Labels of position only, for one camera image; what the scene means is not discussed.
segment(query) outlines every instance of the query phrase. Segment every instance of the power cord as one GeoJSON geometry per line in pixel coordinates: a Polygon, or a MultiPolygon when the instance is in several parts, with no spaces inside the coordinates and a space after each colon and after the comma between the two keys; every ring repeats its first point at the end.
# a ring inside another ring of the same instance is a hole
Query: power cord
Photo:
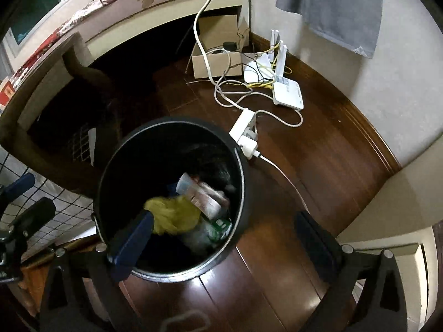
{"type": "MultiPolygon", "coordinates": [[[[203,56],[203,61],[205,62],[205,66],[208,72],[208,78],[209,81],[212,83],[212,85],[214,85],[214,98],[216,100],[216,102],[223,107],[236,107],[240,110],[244,110],[245,107],[242,107],[239,105],[239,103],[245,99],[248,96],[251,95],[261,95],[264,96],[266,98],[272,99],[273,98],[267,94],[264,94],[263,92],[255,92],[252,90],[253,87],[270,87],[272,86],[272,84],[275,82],[275,74],[274,71],[272,69],[268,69],[272,75],[274,76],[272,81],[268,81],[268,82],[263,82],[263,83],[258,83],[258,84],[246,84],[245,82],[242,81],[237,81],[234,79],[226,79],[225,76],[227,74],[227,72],[231,69],[231,57],[229,54],[229,51],[225,50],[224,48],[214,48],[213,50],[206,52],[205,49],[203,48],[203,45],[199,39],[199,34],[197,33],[197,22],[199,20],[199,17],[201,15],[201,13],[206,9],[206,7],[210,4],[212,0],[207,0],[203,6],[201,7],[201,9],[198,11],[198,13],[195,16],[194,19],[194,25],[193,25],[193,30],[194,30],[194,37],[195,37],[195,41],[200,49],[200,51],[202,52],[202,56],[203,56]],[[211,68],[209,66],[209,61],[208,61],[208,57],[207,55],[214,53],[214,52],[218,52],[221,51],[222,53],[226,53],[227,57],[228,57],[228,66],[227,69],[225,70],[223,76],[220,77],[220,79],[218,81],[215,81],[213,79],[212,73],[211,73],[211,68]],[[243,86],[247,89],[247,91],[237,91],[237,92],[225,92],[222,90],[222,85],[223,84],[235,84],[235,85],[239,85],[239,86],[243,86]],[[227,101],[229,104],[224,104],[222,103],[219,99],[218,99],[218,95],[220,95],[225,101],[227,101]],[[240,97],[237,101],[232,101],[232,99],[230,99],[227,95],[244,95],[242,97],[240,97]]],[[[273,118],[275,118],[276,120],[280,121],[281,123],[283,123],[284,125],[288,126],[288,127],[299,127],[302,123],[303,123],[303,116],[301,115],[301,113],[297,110],[294,109],[294,111],[298,114],[298,116],[300,117],[300,122],[297,124],[290,124],[285,122],[284,120],[282,120],[280,117],[276,116],[275,114],[269,112],[269,111],[265,111],[265,110],[258,110],[255,112],[255,115],[257,116],[258,114],[267,114],[269,116],[272,116],[273,118]]]]}
{"type": "Polygon", "coordinates": [[[273,163],[271,160],[267,159],[265,156],[263,156],[260,152],[255,151],[254,152],[254,156],[261,158],[263,161],[266,161],[267,163],[269,163],[270,165],[274,166],[287,180],[288,182],[292,185],[292,187],[295,189],[295,191],[298,194],[298,197],[300,197],[300,200],[302,201],[303,204],[303,208],[309,213],[309,210],[307,208],[307,205],[302,197],[302,195],[300,194],[299,190],[296,188],[296,186],[292,183],[292,181],[288,178],[288,176],[286,176],[284,174],[284,172],[280,169],[280,167],[278,167],[275,163],[273,163]]]}

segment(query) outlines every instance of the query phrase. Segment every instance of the window frame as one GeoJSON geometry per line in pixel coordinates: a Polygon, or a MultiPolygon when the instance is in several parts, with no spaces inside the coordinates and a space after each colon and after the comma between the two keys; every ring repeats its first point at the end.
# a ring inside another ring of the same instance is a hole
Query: window frame
{"type": "Polygon", "coordinates": [[[31,29],[31,31],[26,35],[26,37],[21,41],[21,43],[17,43],[14,34],[12,33],[12,29],[9,28],[5,34],[4,42],[10,48],[14,57],[17,57],[23,46],[25,46],[26,42],[32,37],[32,35],[45,23],[45,21],[55,13],[59,8],[61,8],[64,4],[66,4],[70,0],[60,0],[60,2],[55,5],[45,16],[41,18],[39,22],[31,29]]]}

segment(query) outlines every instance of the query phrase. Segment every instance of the white cable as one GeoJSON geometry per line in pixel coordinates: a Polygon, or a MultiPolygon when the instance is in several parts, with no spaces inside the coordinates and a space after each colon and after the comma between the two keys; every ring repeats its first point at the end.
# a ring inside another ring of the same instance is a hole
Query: white cable
{"type": "MultiPolygon", "coordinates": [[[[208,72],[208,78],[209,81],[212,83],[212,85],[214,85],[214,98],[215,101],[223,107],[236,107],[240,110],[244,110],[245,107],[242,107],[239,105],[239,103],[246,97],[251,96],[251,95],[262,95],[264,97],[273,99],[271,96],[264,94],[262,92],[253,92],[252,88],[250,88],[245,82],[242,81],[237,81],[237,80],[233,80],[233,79],[229,79],[229,80],[223,80],[223,78],[225,77],[225,75],[227,74],[227,72],[229,71],[229,69],[231,68],[231,56],[229,51],[225,50],[224,48],[214,48],[213,50],[210,50],[209,52],[206,52],[205,49],[203,48],[203,45],[199,39],[199,34],[197,33],[197,22],[199,20],[199,17],[201,15],[201,13],[206,9],[206,7],[210,4],[212,0],[206,0],[206,2],[203,4],[202,8],[198,11],[197,15],[195,16],[194,19],[194,25],[193,25],[193,30],[194,30],[194,36],[195,36],[195,41],[202,53],[203,56],[203,61],[205,62],[205,66],[206,66],[206,70],[208,72]],[[209,66],[209,61],[208,61],[208,57],[207,55],[210,53],[214,53],[216,51],[221,51],[222,53],[226,53],[227,57],[228,57],[228,66],[224,72],[224,74],[219,78],[219,80],[217,82],[214,81],[213,77],[212,77],[212,73],[211,73],[211,68],[209,66]],[[240,86],[244,86],[248,89],[248,91],[238,91],[238,92],[224,92],[221,88],[223,84],[239,84],[240,86]],[[227,101],[229,103],[229,105],[223,104],[222,102],[220,102],[217,98],[217,94],[220,94],[222,96],[222,98],[227,101]],[[229,97],[227,97],[226,95],[233,95],[233,94],[238,94],[238,95],[244,95],[242,97],[240,97],[237,101],[232,101],[232,99],[230,99],[229,97]]],[[[263,68],[266,68],[267,70],[269,70],[274,76],[275,73],[273,72],[273,70],[261,65],[258,63],[258,65],[262,66],[263,68]]],[[[294,109],[294,111],[298,114],[298,116],[300,116],[300,122],[297,124],[290,124],[287,123],[285,121],[283,121],[280,117],[274,115],[273,113],[269,112],[269,111],[265,111],[265,110],[258,110],[255,112],[255,115],[257,116],[260,113],[263,114],[267,114],[272,116],[273,118],[275,118],[276,120],[280,121],[281,123],[283,123],[286,126],[289,127],[299,127],[302,123],[303,123],[303,116],[301,115],[301,113],[297,110],[294,109]]]]}
{"type": "Polygon", "coordinates": [[[300,194],[300,192],[298,191],[298,189],[296,188],[296,186],[291,182],[291,180],[284,174],[284,172],[280,169],[280,167],[278,167],[275,163],[273,163],[271,160],[268,160],[265,156],[263,156],[262,154],[260,154],[260,152],[256,151],[254,152],[254,156],[255,157],[259,157],[262,160],[266,161],[267,163],[271,164],[272,166],[274,166],[276,169],[278,169],[280,171],[280,173],[285,176],[285,178],[289,181],[289,183],[293,186],[293,188],[297,191],[298,197],[300,197],[300,199],[302,200],[302,204],[304,209],[309,213],[309,210],[307,209],[307,205],[302,197],[302,195],[300,194]]]}

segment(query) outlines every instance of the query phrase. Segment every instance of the gray cloth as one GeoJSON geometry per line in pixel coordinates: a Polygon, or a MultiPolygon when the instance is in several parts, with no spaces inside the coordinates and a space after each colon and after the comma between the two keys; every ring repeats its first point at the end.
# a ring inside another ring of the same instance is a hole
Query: gray cloth
{"type": "Polygon", "coordinates": [[[382,0],[277,0],[276,6],[303,16],[314,33],[372,58],[382,20],[382,0]]]}

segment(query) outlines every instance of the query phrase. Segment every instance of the open cardboard box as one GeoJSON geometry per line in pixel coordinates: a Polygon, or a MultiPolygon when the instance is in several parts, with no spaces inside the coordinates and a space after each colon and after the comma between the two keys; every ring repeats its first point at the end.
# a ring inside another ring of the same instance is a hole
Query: open cardboard box
{"type": "MultiPolygon", "coordinates": [[[[213,50],[214,48],[222,48],[224,42],[235,42],[237,44],[237,51],[230,52],[231,69],[226,76],[240,76],[243,74],[243,66],[241,64],[241,54],[239,51],[247,45],[249,41],[248,26],[246,22],[240,24],[238,27],[236,15],[223,15],[201,17],[199,19],[200,41],[205,51],[213,50]]],[[[192,65],[194,68],[194,77],[196,79],[203,79],[208,77],[205,61],[202,52],[197,43],[192,51],[192,65]]],[[[222,76],[228,67],[228,56],[226,53],[211,53],[207,55],[211,74],[214,77],[222,76]]]]}

